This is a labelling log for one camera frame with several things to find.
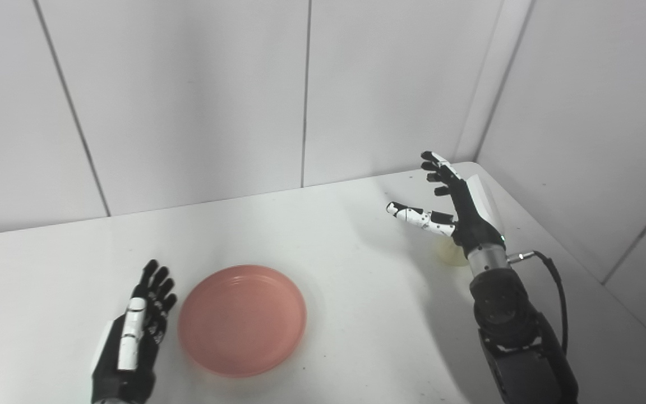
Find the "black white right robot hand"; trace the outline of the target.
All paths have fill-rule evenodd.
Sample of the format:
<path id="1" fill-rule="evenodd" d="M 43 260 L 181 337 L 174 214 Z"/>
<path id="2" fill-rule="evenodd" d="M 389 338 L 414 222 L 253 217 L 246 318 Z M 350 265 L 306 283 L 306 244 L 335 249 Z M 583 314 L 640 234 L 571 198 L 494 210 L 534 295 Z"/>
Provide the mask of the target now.
<path id="1" fill-rule="evenodd" d="M 451 197 L 455 214 L 419 209 L 394 201 L 385 208 L 388 214 L 428 232 L 450 236 L 463 249 L 464 255 L 480 250 L 484 245 L 497 245 L 504 249 L 504 236 L 478 212 L 468 182 L 459 176 L 451 163 L 433 151 L 424 151 L 421 158 L 421 169 L 428 172 L 427 181 L 442 184 L 434 189 L 434 194 Z"/>

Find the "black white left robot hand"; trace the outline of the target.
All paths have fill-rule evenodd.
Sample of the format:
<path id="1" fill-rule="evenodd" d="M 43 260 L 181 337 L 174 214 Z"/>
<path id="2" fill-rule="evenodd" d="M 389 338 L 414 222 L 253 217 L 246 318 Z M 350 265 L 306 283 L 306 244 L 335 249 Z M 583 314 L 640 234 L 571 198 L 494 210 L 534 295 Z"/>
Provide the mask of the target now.
<path id="1" fill-rule="evenodd" d="M 92 372 L 92 403 L 145 403 L 154 365 L 177 303 L 167 267 L 151 259 L 142 269 L 126 309 L 113 320 Z"/>

